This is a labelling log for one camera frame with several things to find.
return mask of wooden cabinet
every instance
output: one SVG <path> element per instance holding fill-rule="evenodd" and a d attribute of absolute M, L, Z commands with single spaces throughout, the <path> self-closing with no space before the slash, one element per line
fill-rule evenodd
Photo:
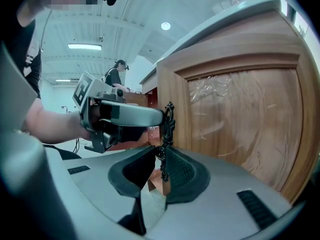
<path fill-rule="evenodd" d="M 319 73 L 276 10 L 234 23 L 156 65 L 173 146 L 247 169 L 293 202 L 319 154 Z"/>

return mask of fluorescent light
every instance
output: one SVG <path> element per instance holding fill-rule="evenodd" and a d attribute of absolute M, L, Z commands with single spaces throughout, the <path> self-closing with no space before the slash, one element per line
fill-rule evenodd
<path fill-rule="evenodd" d="M 69 43 L 70 49 L 89 49 L 101 51 L 101 45 L 99 44 L 84 44 L 84 43 Z"/>
<path fill-rule="evenodd" d="M 70 79 L 56 79 L 56 82 L 71 82 Z"/>
<path fill-rule="evenodd" d="M 161 28 L 163 30 L 169 30 L 171 28 L 171 25 L 170 25 L 169 22 L 164 22 L 164 23 L 161 24 Z"/>

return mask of black vent slot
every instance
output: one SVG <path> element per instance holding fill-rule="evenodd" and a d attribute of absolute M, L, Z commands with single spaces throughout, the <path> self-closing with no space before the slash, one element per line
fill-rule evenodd
<path fill-rule="evenodd" d="M 83 166 L 79 166 L 79 167 L 68 169 L 68 172 L 70 174 L 77 174 L 77 173 L 81 173 L 81 172 L 84 172 L 84 171 L 87 171 L 87 170 L 90 170 L 90 168 L 88 166 L 86 166 L 86 165 L 83 165 Z"/>
<path fill-rule="evenodd" d="M 277 218 L 251 190 L 236 193 L 261 230 L 274 223 Z"/>

